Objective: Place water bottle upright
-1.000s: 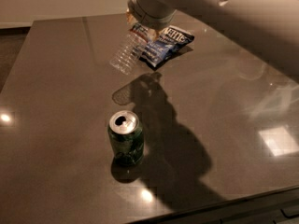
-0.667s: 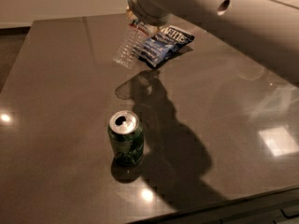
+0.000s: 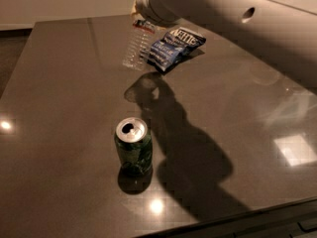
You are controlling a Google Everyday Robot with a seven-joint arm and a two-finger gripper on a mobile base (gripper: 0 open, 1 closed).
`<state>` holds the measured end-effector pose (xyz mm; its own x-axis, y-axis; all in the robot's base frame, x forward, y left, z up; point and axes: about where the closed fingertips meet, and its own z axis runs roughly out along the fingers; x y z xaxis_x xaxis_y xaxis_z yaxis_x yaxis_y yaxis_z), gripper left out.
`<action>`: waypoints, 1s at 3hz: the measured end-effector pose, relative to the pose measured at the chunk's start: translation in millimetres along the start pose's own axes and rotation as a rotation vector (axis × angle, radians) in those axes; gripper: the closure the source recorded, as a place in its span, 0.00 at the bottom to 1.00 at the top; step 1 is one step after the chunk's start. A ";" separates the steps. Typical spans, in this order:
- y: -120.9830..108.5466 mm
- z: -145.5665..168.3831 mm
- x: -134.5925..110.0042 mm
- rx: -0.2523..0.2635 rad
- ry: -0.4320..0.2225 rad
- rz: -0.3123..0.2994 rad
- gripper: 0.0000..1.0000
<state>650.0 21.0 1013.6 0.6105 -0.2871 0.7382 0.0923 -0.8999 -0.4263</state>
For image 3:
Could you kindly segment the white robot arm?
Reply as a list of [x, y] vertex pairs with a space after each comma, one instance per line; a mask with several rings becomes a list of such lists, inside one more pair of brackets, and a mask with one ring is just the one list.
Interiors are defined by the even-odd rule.
[[162, 27], [186, 20], [317, 87], [317, 0], [135, 0], [135, 10]]

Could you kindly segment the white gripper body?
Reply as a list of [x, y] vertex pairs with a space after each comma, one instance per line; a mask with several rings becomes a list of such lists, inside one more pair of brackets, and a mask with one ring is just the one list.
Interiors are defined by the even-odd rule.
[[131, 15], [159, 27], [173, 27], [179, 21], [159, 0], [134, 0]]

